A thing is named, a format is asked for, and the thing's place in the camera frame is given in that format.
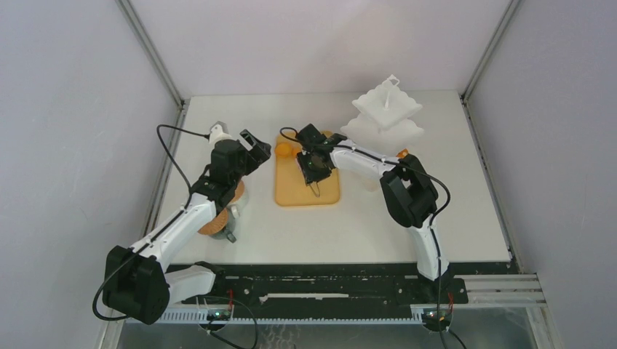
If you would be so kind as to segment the orange round tart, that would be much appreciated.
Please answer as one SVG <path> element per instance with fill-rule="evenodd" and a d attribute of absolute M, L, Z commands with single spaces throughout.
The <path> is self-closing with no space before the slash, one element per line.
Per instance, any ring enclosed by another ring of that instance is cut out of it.
<path fill-rule="evenodd" d="M 297 148 L 290 143 L 278 143 L 275 147 L 275 154 L 281 159 L 293 158 L 297 154 Z"/>

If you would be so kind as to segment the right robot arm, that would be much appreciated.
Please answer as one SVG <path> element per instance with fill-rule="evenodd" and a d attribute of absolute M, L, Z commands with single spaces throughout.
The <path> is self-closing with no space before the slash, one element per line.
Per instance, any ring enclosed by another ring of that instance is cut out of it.
<path fill-rule="evenodd" d="M 414 240 L 417 269 L 424 278 L 421 295 L 429 302 L 440 302 L 448 295 L 450 286 L 444 276 L 449 262 L 434 229 L 442 211 L 437 206 L 442 181 L 427 174 L 416 156 L 397 158 L 369 151 L 344 135 L 327 136 L 313 124 L 294 131 L 289 139 L 301 146 L 296 160 L 307 186 L 326 180 L 336 169 L 377 180 L 390 217 Z"/>

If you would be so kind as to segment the yellow serving tray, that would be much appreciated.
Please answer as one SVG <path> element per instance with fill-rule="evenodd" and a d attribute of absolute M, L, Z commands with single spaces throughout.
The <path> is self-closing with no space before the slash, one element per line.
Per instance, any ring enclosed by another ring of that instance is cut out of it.
<path fill-rule="evenodd" d="M 287 140 L 282 135 L 276 137 L 276 145 L 278 143 L 290 143 L 297 148 L 297 154 L 300 152 L 298 143 Z M 328 206 L 338 203 L 341 198 L 340 176 L 337 169 L 334 169 L 327 179 L 319 182 L 320 198 L 316 198 L 305 184 L 296 157 L 281 159 L 275 154 L 274 172 L 274 200 L 279 206 Z"/>

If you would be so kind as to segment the white three tier stand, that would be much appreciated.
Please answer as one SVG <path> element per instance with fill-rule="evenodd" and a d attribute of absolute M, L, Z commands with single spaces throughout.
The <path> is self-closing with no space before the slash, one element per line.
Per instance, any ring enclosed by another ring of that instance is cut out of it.
<path fill-rule="evenodd" d="M 357 145 L 385 156 L 396 156 L 424 135 L 411 117 L 422 105 L 399 88 L 400 80 L 390 75 L 366 94 L 352 101 L 359 111 L 341 132 Z"/>

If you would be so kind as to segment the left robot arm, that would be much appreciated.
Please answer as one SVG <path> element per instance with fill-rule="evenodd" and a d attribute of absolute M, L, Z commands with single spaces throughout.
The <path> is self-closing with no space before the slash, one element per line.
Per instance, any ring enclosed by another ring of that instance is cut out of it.
<path fill-rule="evenodd" d="M 249 147 L 226 134 L 221 125 L 204 135 L 213 148 L 210 163 L 194 183 L 187 184 L 188 198 L 161 225 L 129 247 L 115 246 L 107 255 L 105 278 L 95 293 L 92 312 L 101 320 L 97 305 L 120 312 L 120 319 L 144 324 L 157 322 L 167 307 L 200 294 L 208 302 L 222 301 L 227 283 L 204 263 L 169 272 L 175 255 L 200 228 L 226 212 L 241 179 L 271 158 L 271 145 L 248 130 L 240 133 Z"/>

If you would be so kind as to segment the pink handled metal tongs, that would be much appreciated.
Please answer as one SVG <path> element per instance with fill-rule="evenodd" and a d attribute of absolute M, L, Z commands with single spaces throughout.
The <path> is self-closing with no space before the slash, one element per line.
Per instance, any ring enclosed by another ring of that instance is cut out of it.
<path fill-rule="evenodd" d="M 308 188 L 311 190 L 311 192 L 314 194 L 314 196 L 316 198 L 320 198 L 321 197 L 321 189 L 319 187 L 319 182 L 318 181 L 313 181 L 311 183 L 309 183 Z"/>

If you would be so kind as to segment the orange glazed donut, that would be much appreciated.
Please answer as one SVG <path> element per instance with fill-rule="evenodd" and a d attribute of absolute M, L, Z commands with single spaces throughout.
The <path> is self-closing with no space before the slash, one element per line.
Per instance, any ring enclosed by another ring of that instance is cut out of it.
<path fill-rule="evenodd" d="M 398 157 L 399 159 L 403 159 L 403 158 L 405 158 L 408 154 L 409 154 L 409 151 L 408 151 L 408 149 L 406 149 L 406 148 L 405 148 L 405 149 L 403 149 L 402 151 L 398 152 L 397 157 Z"/>

